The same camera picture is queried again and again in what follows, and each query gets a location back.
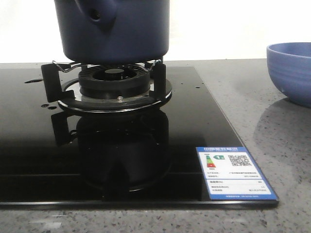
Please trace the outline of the black glass gas cooktop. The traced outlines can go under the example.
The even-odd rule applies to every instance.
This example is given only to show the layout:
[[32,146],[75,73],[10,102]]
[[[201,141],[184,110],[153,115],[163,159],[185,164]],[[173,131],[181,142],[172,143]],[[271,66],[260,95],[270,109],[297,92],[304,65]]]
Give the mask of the black glass gas cooktop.
[[192,67],[169,67],[163,107],[78,116],[45,101],[35,68],[0,71],[3,209],[276,207],[211,200],[197,147],[245,147]]

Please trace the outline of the light blue ceramic bowl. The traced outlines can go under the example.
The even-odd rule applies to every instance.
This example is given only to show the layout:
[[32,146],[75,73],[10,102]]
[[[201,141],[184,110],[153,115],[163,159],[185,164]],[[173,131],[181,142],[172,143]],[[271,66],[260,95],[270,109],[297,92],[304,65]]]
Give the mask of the light blue ceramic bowl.
[[267,67],[274,86],[292,102],[311,106],[311,44],[287,42],[268,45]]

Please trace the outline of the black metal pot support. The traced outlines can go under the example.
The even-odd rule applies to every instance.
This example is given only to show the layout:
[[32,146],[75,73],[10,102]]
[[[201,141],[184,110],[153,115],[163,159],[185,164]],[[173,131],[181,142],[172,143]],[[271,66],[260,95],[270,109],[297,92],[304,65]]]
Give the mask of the black metal pot support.
[[96,99],[81,94],[78,80],[79,72],[87,68],[87,64],[77,62],[60,64],[53,61],[42,65],[41,71],[48,102],[58,102],[60,107],[80,113],[121,113],[162,106],[172,97],[172,85],[166,79],[166,66],[160,59],[153,63],[108,65],[117,67],[134,66],[142,68],[150,74],[150,88],[146,92],[132,96],[118,96],[115,99]]

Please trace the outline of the blue white energy label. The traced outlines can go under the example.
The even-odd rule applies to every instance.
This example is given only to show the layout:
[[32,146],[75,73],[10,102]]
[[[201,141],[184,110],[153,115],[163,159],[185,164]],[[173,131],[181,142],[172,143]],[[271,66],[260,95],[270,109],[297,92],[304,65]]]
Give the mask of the blue white energy label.
[[273,200],[277,195],[245,147],[197,147],[211,200]]

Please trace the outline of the dark blue ceramic pot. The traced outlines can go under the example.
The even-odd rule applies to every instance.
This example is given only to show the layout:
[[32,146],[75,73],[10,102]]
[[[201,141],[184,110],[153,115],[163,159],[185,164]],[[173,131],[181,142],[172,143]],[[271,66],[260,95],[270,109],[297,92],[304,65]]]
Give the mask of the dark blue ceramic pot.
[[168,0],[56,0],[64,54],[84,64],[131,64],[169,50]]

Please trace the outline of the black round gas burner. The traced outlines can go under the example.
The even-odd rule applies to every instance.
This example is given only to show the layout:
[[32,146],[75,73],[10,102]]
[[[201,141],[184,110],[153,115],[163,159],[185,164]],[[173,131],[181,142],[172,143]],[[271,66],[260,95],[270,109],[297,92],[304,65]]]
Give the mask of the black round gas burner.
[[79,72],[82,95],[96,99],[132,97],[150,88],[150,74],[134,66],[95,66]]

